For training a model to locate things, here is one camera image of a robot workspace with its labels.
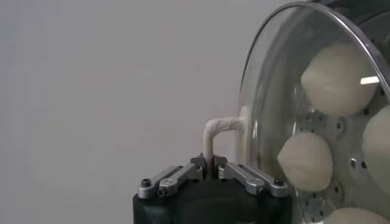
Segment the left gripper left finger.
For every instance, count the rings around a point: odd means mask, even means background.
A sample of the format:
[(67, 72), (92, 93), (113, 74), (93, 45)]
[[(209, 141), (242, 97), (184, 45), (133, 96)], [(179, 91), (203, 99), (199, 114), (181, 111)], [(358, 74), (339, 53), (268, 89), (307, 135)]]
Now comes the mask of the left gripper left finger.
[(201, 153), (191, 158), (185, 166), (169, 166), (154, 177), (141, 180), (138, 198), (168, 197), (178, 193), (180, 186), (189, 180), (202, 180), (205, 175), (205, 161)]

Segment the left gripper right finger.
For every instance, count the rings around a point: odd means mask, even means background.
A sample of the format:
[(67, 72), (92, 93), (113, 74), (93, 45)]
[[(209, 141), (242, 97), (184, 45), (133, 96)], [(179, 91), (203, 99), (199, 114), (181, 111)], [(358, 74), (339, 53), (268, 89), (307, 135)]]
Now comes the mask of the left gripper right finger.
[(262, 170), (237, 163), (230, 163), (227, 158), (214, 156), (214, 166), (219, 179), (234, 179), (250, 195), (260, 195), (266, 191), (273, 197), (288, 196), (288, 185), (279, 178), (274, 178)]

